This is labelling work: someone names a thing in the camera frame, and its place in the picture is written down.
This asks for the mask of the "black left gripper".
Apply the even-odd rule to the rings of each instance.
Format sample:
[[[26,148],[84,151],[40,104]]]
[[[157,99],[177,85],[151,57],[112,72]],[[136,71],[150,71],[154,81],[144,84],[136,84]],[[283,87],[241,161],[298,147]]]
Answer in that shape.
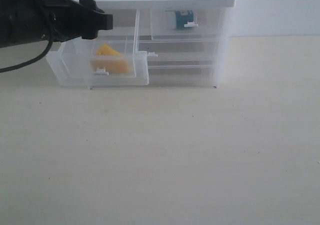
[[[98,32],[114,27],[112,14],[98,8],[95,0],[40,0],[48,14],[54,42],[76,38],[93,40]]]

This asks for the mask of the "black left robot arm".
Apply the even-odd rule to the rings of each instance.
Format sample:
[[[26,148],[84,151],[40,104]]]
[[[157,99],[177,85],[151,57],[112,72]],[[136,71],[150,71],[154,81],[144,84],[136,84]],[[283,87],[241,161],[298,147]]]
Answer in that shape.
[[[1,48],[40,41],[93,40],[113,29],[94,0],[0,0]]]

